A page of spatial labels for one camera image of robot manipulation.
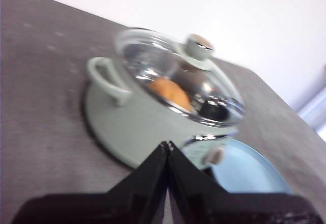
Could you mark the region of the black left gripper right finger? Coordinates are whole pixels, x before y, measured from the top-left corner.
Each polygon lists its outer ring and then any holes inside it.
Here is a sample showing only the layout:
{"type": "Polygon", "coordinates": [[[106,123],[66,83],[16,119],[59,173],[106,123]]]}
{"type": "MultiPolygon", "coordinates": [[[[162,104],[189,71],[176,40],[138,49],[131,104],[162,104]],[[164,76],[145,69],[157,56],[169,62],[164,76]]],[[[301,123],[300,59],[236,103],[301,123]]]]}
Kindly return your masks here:
{"type": "Polygon", "coordinates": [[[197,169],[172,142],[167,167],[173,220],[179,223],[322,223],[304,197],[229,193],[197,169]]]}

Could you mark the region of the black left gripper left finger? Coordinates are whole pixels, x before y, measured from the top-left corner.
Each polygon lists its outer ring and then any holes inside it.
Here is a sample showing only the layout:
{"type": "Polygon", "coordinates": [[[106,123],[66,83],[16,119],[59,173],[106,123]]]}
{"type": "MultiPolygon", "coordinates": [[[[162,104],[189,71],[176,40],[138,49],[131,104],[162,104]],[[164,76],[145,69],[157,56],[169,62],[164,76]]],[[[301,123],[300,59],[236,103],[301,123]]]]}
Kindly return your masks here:
{"type": "Polygon", "coordinates": [[[167,191],[166,142],[130,175],[102,193],[50,194],[32,198],[13,223],[162,223],[167,191]]]}

